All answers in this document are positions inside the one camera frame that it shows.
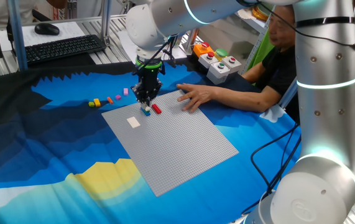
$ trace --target black keyboard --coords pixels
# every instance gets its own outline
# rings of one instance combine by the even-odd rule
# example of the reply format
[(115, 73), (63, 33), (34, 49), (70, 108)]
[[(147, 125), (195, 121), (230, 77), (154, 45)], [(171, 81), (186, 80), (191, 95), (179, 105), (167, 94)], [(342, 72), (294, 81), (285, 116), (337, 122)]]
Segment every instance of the black keyboard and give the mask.
[(58, 40), (25, 48), (28, 65), (45, 62), (71, 55), (92, 53), (106, 48), (96, 35), (86, 35), (71, 39)]

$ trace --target green button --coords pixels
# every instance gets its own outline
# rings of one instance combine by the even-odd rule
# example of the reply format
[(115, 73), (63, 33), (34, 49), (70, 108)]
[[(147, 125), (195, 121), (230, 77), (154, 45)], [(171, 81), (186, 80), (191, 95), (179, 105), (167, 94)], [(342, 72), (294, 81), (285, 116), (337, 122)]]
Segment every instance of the green button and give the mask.
[(217, 53), (220, 57), (227, 57), (227, 56), (228, 56), (227, 51), (224, 50), (224, 49), (217, 49), (217, 50), (216, 50), (216, 53)]

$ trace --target blue lego brick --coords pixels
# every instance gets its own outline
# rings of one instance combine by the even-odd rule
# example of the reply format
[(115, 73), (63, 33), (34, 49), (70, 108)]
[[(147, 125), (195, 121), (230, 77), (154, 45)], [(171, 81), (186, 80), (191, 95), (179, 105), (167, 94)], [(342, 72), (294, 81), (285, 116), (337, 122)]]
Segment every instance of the blue lego brick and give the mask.
[(151, 115), (150, 112), (146, 112), (143, 108), (141, 108), (141, 111), (142, 111), (146, 116), (150, 116), (150, 115)]

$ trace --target black t-shirt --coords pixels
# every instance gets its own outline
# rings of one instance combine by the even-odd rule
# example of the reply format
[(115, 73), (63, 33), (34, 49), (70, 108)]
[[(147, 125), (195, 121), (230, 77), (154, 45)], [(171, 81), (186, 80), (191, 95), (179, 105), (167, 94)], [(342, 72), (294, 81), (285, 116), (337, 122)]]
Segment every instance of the black t-shirt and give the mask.
[[(262, 63), (265, 72), (256, 82), (256, 87), (263, 90), (269, 86), (283, 96), (296, 78), (295, 47), (293, 46), (284, 52), (281, 52), (280, 48), (274, 47)], [(286, 112), (299, 123), (297, 94), (286, 107)]]

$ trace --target man's arm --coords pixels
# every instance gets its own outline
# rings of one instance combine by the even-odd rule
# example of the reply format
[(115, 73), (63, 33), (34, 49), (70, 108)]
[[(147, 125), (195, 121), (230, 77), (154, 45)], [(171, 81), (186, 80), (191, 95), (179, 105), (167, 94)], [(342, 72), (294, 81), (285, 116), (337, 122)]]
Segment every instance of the man's arm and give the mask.
[(47, 0), (47, 2), (57, 9), (64, 9), (67, 6), (67, 0)]
[(244, 111), (263, 113), (281, 100), (281, 95), (273, 88), (266, 86), (261, 93), (238, 92), (216, 87), (213, 99)]
[(188, 91), (178, 101), (191, 98), (184, 111), (194, 112), (198, 107), (210, 100), (216, 100), (232, 108), (263, 113), (281, 99), (281, 94), (267, 86), (261, 93), (233, 91), (226, 88), (205, 85), (177, 85), (179, 89)]
[(253, 66), (251, 69), (249, 69), (245, 74), (242, 75), (248, 82), (251, 84), (255, 83), (258, 81), (261, 75), (265, 72), (265, 68), (263, 66), (263, 63), (260, 62), (257, 65)]

